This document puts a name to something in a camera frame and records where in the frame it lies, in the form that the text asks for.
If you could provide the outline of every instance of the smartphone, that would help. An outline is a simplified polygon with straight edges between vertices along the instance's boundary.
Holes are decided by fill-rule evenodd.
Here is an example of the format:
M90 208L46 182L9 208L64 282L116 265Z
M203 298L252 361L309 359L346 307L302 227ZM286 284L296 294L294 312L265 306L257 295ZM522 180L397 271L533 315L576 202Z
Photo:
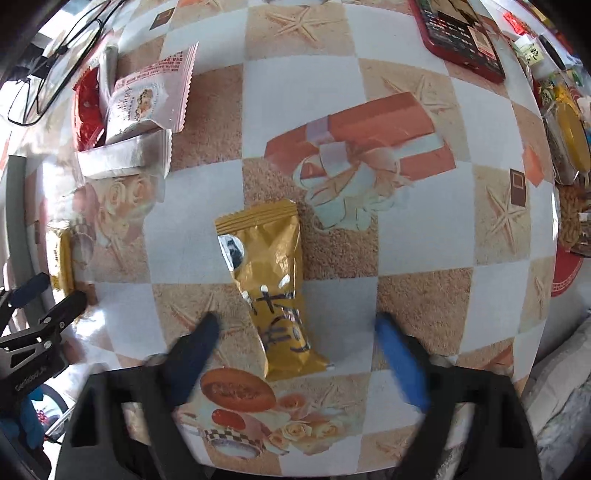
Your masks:
M484 26L466 0L408 0L431 53L494 83L505 72Z

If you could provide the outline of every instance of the gold foil wrapper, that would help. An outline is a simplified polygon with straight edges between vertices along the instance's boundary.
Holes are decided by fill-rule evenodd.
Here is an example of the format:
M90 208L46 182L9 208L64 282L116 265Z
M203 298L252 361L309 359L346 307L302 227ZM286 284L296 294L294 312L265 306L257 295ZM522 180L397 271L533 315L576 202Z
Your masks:
M72 253L69 225L67 222L51 223L46 233L47 266L54 291L66 297L74 291Z
M265 349L268 381L326 370L306 335L297 206L266 203L216 220L217 239L234 282L249 304Z

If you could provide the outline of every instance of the rose print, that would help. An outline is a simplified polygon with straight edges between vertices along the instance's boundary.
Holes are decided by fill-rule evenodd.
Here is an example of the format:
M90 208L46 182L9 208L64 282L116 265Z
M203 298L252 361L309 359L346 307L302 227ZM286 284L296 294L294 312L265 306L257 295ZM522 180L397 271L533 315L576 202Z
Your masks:
M106 210L106 207L101 207L99 209L97 221L100 231L109 239L113 236L123 239L128 233L129 223L125 219L111 215Z
M273 432L268 437L267 440L275 447L281 450L287 450L290 445L289 440L287 440L281 432Z
M281 428L283 436L292 442L297 442L312 434L312 428L301 421L291 421Z
M87 183L74 192L72 209L81 214L86 220L86 223L94 225L96 215L99 211L99 198L96 190L90 183Z
M277 399L275 409L290 414L292 420L299 420L308 415L311 404L301 393L289 393Z
M114 182L105 196L105 209L111 215L121 214L121 207L125 205L125 185L121 181Z
M129 216L145 217L154 206L155 188L152 178L137 175L126 179L126 202L130 208Z
M345 426L339 419L325 422L314 422L311 426L312 436L318 439L339 437L345 433Z

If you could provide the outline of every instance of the red phone case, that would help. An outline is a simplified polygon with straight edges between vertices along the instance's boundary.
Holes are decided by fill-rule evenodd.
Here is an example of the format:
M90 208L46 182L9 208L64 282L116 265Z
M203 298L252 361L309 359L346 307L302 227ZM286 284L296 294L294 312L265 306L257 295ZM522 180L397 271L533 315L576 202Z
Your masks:
M501 64L501 59L499 58L499 55L497 54L496 50L495 50L496 59L501 67L501 70L503 70L503 73L501 73L501 74L486 68L484 65L478 65L478 64L472 63L471 59L464 57L463 55L459 54L456 51L453 51L449 48L442 47L440 45L435 45L433 43L433 41L431 40L431 37L429 35L429 31L427 30L427 26L425 25L425 22L423 20L423 15L421 13L421 9L419 9L416 1L415 0L408 0L408 3L410 4L410 8L413 11L414 18L417 21L418 30L421 33L421 38L423 39L423 43L427 47L428 51L430 51L434 55L437 55L438 57L442 58L443 60L450 61L452 63L459 65L460 67L464 67L468 70L471 70L474 73L480 75L481 77L486 78L487 80L490 80L493 83L503 83L503 81L505 80L505 73L503 70L503 65Z

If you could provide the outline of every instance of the red snack packet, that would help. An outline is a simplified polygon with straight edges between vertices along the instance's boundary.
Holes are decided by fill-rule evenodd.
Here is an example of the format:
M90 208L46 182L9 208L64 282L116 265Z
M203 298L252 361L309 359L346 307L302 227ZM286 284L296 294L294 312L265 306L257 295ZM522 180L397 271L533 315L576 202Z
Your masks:
M105 131L99 107L98 67L86 70L74 85L72 130L77 152L93 148Z
M524 33L529 33L528 29L526 28L526 24L524 24L521 20L519 20L511 12L505 12L503 14L503 18L505 20L507 20L509 25L513 27L513 30L518 35L523 35Z

